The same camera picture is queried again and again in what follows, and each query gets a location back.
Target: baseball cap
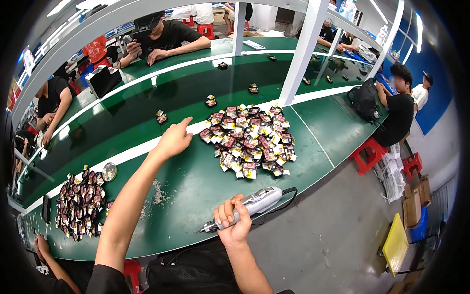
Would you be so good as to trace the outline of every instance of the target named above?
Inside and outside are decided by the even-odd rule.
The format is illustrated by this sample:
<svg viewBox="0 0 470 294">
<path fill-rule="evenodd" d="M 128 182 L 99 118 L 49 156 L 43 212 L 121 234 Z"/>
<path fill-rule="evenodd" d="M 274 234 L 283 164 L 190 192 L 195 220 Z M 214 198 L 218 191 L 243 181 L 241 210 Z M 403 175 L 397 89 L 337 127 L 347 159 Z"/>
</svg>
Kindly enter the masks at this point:
<svg viewBox="0 0 470 294">
<path fill-rule="evenodd" d="M 432 86 L 434 82 L 434 79 L 432 78 L 432 76 L 430 74 L 427 74 L 425 71 L 423 71 L 423 74 L 424 74 L 424 78 L 426 79 L 426 81 L 428 81 L 429 84 Z"/>
</svg>

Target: blue wall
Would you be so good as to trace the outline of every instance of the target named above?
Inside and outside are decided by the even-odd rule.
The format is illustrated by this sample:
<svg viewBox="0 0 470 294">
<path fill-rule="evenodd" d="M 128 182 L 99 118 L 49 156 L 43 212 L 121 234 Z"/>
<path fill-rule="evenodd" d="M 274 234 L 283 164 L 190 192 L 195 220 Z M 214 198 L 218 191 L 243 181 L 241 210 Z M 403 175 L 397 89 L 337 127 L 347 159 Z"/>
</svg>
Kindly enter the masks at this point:
<svg viewBox="0 0 470 294">
<path fill-rule="evenodd" d="M 413 21 L 408 35 L 413 40 L 417 40 L 417 32 L 415 27 L 413 27 L 414 23 L 415 22 Z M 402 19 L 400 28 L 406 32 L 408 28 L 408 22 Z M 395 36 L 395 39 L 393 40 L 392 50 L 399 50 L 404 38 L 405 35 L 403 35 L 401 32 L 398 32 Z M 399 58 L 401 62 L 405 59 L 410 45 L 411 41 L 406 39 Z M 382 74 L 388 78 L 391 75 L 391 65 L 392 63 L 388 61 L 388 59 L 384 61 L 384 70 L 382 71 Z M 411 88 L 414 88 L 416 85 L 423 82 L 423 71 L 432 75 L 434 78 L 434 84 L 429 91 L 428 102 L 416 116 L 416 121 L 418 122 L 423 133 L 426 135 L 441 118 L 442 114 L 444 114 L 446 111 L 450 101 L 452 100 L 453 94 L 450 87 L 448 86 L 447 75 L 444 66 L 442 65 L 442 62 L 436 52 L 425 38 L 423 38 L 421 45 L 421 53 L 418 54 L 416 52 L 416 47 L 414 47 L 407 60 L 406 66 L 413 75 L 413 85 Z"/>
</svg>

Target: workbench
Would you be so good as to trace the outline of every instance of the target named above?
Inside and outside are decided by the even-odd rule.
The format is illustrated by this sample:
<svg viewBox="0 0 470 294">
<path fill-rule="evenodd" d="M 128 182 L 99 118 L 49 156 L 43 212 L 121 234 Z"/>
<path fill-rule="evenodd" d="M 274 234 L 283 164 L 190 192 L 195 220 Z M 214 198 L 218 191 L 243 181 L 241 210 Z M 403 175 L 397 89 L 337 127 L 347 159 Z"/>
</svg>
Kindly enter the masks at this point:
<svg viewBox="0 0 470 294">
<path fill-rule="evenodd" d="M 69 112 L 81 114 L 67 123 L 63 134 L 61 132 L 53 137 L 46 155 L 38 155 L 33 160 L 36 167 L 55 181 L 51 182 L 35 173 L 29 173 L 28 179 L 23 177 L 20 180 L 23 207 L 30 207 L 30 212 L 24 217 L 27 244 L 32 247 L 34 227 L 38 232 L 45 233 L 55 257 L 94 260 L 99 238 L 84 235 L 83 240 L 74 242 L 66 238 L 60 229 L 55 229 L 57 212 L 54 195 L 50 195 L 54 228 L 46 226 L 40 218 L 42 195 L 60 186 L 68 173 L 81 173 L 84 165 L 93 169 L 95 165 L 99 167 L 111 161 L 117 164 L 117 177 L 103 184 L 106 200 L 110 201 L 146 157 L 146 153 L 136 151 L 137 146 L 141 147 L 151 140 L 155 142 L 172 123 L 193 116 L 191 124 L 196 125 L 212 112 L 242 103 L 274 104 L 279 98 L 293 56 L 290 50 L 295 50 L 297 40 L 269 37 L 246 39 L 265 46 L 267 50 L 289 51 L 273 54 L 277 58 L 275 62 L 259 52 L 224 58 L 222 61 L 228 64 L 228 69 L 224 71 L 217 68 L 221 60 L 171 67 L 194 59 L 230 53 L 231 42 L 228 39 L 218 40 L 211 49 L 174 56 L 152 67 L 145 66 L 144 61 L 135 62 L 123 69 L 129 85 L 115 89 L 100 101 L 74 101 Z M 251 49 L 245 45 L 243 47 L 248 52 Z M 301 83 L 293 104 L 283 110 L 291 125 L 290 133 L 296 140 L 298 156 L 296 162 L 285 164 L 290 169 L 290 176 L 275 179 L 268 172 L 261 171 L 254 181 L 236 179 L 231 171 L 224 173 L 220 169 L 219 159 L 214 158 L 213 146 L 207 146 L 195 134 L 191 145 L 166 162 L 158 172 L 158 184 L 149 191 L 127 258 L 157 254 L 216 236 L 217 233 L 193 235 L 192 232 L 213 218 L 212 211 L 218 204 L 237 193 L 250 194 L 268 186 L 281 189 L 297 187 L 299 192 L 304 191 L 347 159 L 375 131 L 375 126 L 359 118 L 350 108 L 345 90 L 341 91 L 342 87 L 346 89 L 360 85 L 370 66 L 319 57 L 312 58 L 305 72 L 305 77 L 312 84 Z M 326 81 L 327 75 L 333 80 L 332 84 Z M 361 76 L 363 80 L 357 80 L 356 76 Z M 258 95 L 249 93 L 251 83 L 258 85 Z M 216 96 L 218 102 L 213 109 L 204 103 L 209 94 Z M 380 119 L 382 122 L 387 111 L 378 99 L 377 103 L 384 114 Z M 167 123 L 159 125 L 156 122 L 155 113 L 158 110 L 167 114 Z M 164 196 L 159 204 L 153 203 L 156 194 Z M 291 198 L 291 194 L 284 195 L 273 209 Z M 104 220 L 105 213 L 102 211 L 97 221 L 104 223 Z"/>
</svg>

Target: red plastic stool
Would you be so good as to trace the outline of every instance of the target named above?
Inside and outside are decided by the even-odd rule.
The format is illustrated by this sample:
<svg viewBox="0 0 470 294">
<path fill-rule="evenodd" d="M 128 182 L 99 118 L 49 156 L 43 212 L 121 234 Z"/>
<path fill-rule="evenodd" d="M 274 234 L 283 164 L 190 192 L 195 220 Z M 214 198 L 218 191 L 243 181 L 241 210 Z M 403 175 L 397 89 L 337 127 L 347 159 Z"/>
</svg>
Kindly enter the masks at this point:
<svg viewBox="0 0 470 294">
<path fill-rule="evenodd" d="M 75 90 L 75 92 L 77 93 L 77 95 L 80 94 L 81 90 L 80 90 L 79 87 L 77 87 L 77 84 L 75 84 L 74 81 L 71 81 L 69 84 L 70 84 L 70 85 L 72 86 L 72 88 Z"/>
<path fill-rule="evenodd" d="M 143 293 L 139 286 L 139 271 L 141 271 L 141 265 L 137 260 L 126 260 L 124 261 L 124 278 L 126 283 L 129 285 L 128 276 L 131 278 L 132 285 L 132 294 Z"/>
<path fill-rule="evenodd" d="M 232 22 L 232 31 L 231 32 L 234 32 L 234 24 L 235 22 Z M 246 25 L 246 31 L 249 32 L 250 31 L 250 25 L 248 24 L 248 22 L 245 22 L 245 25 Z"/>
<path fill-rule="evenodd" d="M 407 182 L 409 182 L 421 171 L 423 167 L 423 163 L 421 162 L 421 157 L 419 156 L 419 153 L 413 153 L 407 158 L 405 158 L 403 160 L 403 167 L 403 173 L 408 177 Z"/>
<path fill-rule="evenodd" d="M 362 161 L 359 152 L 367 149 L 369 151 L 369 157 L 367 157 L 367 164 Z M 381 146 L 374 138 L 369 137 L 356 151 L 354 151 L 349 159 L 355 159 L 360 167 L 359 175 L 365 175 L 374 165 L 376 165 L 387 153 L 388 147 Z"/>
<path fill-rule="evenodd" d="M 93 69 L 97 69 L 98 66 L 100 65 L 107 65 L 107 66 L 112 66 L 111 62 L 107 59 L 107 58 L 104 58 L 103 60 L 101 60 L 99 63 L 97 64 L 93 64 Z"/>
<path fill-rule="evenodd" d="M 193 20 L 193 17 L 190 16 L 189 17 L 189 21 L 187 21 L 186 19 L 183 19 L 183 23 L 185 25 L 187 25 L 188 27 L 192 28 L 194 26 L 194 20 Z"/>
<path fill-rule="evenodd" d="M 214 25 L 213 24 L 198 24 L 196 31 L 209 40 L 214 40 Z"/>
</svg>

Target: white t-shirt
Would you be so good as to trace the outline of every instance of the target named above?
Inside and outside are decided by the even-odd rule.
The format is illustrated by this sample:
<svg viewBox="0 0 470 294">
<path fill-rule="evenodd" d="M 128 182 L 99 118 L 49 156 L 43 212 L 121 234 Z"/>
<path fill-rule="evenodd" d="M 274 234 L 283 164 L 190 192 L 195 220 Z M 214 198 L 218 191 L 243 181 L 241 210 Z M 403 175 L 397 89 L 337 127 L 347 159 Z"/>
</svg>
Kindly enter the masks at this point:
<svg viewBox="0 0 470 294">
<path fill-rule="evenodd" d="M 423 84 L 419 84 L 418 86 L 413 88 L 413 93 L 411 93 L 411 97 L 413 97 L 415 104 L 418 105 L 418 111 L 423 108 L 423 106 L 428 102 L 428 95 L 429 91 L 423 88 Z"/>
<path fill-rule="evenodd" d="M 191 15 L 198 24 L 212 24 L 214 22 L 214 13 L 212 12 L 212 3 L 196 4 L 191 8 Z"/>
</svg>

